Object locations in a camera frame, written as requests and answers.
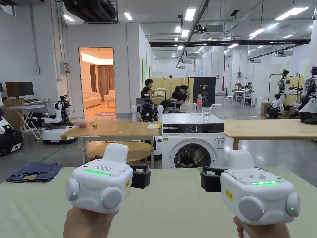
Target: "plastic bottle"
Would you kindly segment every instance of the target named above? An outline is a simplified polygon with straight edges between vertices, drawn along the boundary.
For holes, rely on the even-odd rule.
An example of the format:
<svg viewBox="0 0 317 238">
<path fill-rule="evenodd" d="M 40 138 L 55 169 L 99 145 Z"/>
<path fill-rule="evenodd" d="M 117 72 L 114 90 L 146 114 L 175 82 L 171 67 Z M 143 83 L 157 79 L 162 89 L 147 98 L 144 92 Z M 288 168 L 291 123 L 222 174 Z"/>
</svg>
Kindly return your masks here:
<svg viewBox="0 0 317 238">
<path fill-rule="evenodd" d="M 197 112 L 196 113 L 203 113 L 203 98 L 201 97 L 201 93 L 198 94 L 198 98 L 197 98 Z"/>
</svg>

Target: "handheld controller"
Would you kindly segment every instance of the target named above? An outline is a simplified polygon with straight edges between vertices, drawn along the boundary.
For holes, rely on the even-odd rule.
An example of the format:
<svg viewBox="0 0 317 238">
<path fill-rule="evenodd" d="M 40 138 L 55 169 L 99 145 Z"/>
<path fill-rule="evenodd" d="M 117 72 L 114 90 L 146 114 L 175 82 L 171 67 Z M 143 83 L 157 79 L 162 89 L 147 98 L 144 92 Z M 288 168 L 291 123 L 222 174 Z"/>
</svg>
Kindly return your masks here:
<svg viewBox="0 0 317 238">
<path fill-rule="evenodd" d="M 127 165 L 128 151 L 126 145 L 110 143 L 102 159 L 74 169 L 65 188 L 71 205 L 99 213 L 114 213 L 119 210 L 131 187 L 148 186 L 151 172 L 147 165 Z"/>
<path fill-rule="evenodd" d="M 246 150 L 230 151 L 228 160 L 228 170 L 204 167 L 201 186 L 207 192 L 221 192 L 223 202 L 242 222 L 269 225 L 291 222 L 299 216 L 300 198 L 292 183 L 255 168 Z"/>
</svg>

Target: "human hand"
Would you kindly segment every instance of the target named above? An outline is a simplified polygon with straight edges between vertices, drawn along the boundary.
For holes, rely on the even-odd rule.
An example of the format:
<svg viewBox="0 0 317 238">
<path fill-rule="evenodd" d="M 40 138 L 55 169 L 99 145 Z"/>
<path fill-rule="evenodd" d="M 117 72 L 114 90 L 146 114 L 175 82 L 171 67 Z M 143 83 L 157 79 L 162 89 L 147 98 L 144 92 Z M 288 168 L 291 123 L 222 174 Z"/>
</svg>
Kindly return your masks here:
<svg viewBox="0 0 317 238">
<path fill-rule="evenodd" d="M 66 215 L 64 238 L 107 238 L 117 213 L 102 214 L 73 207 Z"/>
<path fill-rule="evenodd" d="M 237 225 L 237 232 L 240 238 L 244 238 L 244 231 L 248 233 L 250 238 L 291 238 L 287 226 L 284 223 L 265 226 L 252 226 L 243 223 L 237 217 L 234 217 L 233 222 Z"/>
</svg>

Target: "black banner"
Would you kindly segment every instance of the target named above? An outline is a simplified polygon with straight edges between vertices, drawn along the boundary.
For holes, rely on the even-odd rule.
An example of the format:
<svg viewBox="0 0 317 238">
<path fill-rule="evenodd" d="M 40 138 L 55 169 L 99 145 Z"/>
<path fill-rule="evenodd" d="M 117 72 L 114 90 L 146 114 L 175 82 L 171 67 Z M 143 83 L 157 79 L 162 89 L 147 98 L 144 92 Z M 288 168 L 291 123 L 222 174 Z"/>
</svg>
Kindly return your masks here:
<svg viewBox="0 0 317 238">
<path fill-rule="evenodd" d="M 211 107 L 216 99 L 216 77 L 195 77 L 193 102 L 197 101 L 198 94 L 203 98 L 203 107 Z"/>
</svg>

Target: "light green tablecloth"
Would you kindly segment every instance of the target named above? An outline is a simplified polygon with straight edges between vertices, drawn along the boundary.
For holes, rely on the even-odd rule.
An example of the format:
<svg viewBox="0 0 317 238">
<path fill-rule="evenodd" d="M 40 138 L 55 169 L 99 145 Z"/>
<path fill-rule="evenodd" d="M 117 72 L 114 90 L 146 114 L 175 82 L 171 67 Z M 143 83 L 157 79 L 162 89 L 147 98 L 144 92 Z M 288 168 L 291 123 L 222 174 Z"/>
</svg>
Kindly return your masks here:
<svg viewBox="0 0 317 238">
<path fill-rule="evenodd" d="M 49 183 L 0 185 L 1 238 L 62 238 L 67 211 L 63 168 Z M 289 223 L 292 238 L 316 236 L 317 189 L 293 173 L 268 169 L 292 182 L 301 197 L 301 215 Z M 237 237 L 233 213 L 220 194 L 200 187 L 198 169 L 153 169 L 150 186 L 133 188 L 120 208 L 109 238 L 198 236 Z"/>
</svg>

